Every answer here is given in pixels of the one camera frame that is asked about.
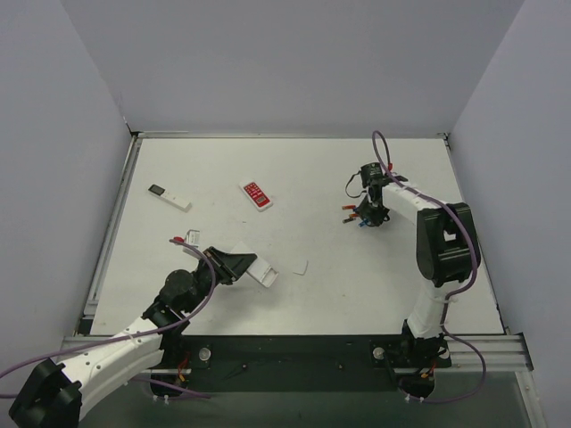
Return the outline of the white grey-faced remote control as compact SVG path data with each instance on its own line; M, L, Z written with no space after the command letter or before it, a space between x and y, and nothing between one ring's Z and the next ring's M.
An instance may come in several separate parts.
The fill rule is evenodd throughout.
M257 251L252 250L245 243L239 242L232 249L233 254L253 254L255 261L246 269L246 274L264 288L270 288L278 277L277 270L266 261Z

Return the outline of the white battery cover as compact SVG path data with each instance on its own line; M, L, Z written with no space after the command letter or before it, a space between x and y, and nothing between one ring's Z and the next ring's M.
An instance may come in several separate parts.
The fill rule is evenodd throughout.
M308 260L298 259L293 264L292 271L294 274L296 274L298 276L304 276L307 272L308 265L309 265Z

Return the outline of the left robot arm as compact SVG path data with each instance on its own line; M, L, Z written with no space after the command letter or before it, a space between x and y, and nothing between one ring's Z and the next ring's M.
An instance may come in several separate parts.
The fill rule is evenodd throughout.
M31 366L8 411L19 427L76 427L103 399L139 373L175 366L183 355L181 334L209 302L215 288L239 280L258 257L187 245L198 264L165 279L150 306L113 336L17 364Z

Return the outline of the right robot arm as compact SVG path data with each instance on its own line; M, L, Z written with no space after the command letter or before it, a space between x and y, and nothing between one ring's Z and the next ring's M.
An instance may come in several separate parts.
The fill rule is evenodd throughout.
M451 294L473 279L481 263L471 209L464 202L422 196L405 177L390 177L377 162L362 166L358 175L364 197L351 219L377 227L398 214L416 228L416 262L424 283L402 335L410 355L437 352Z

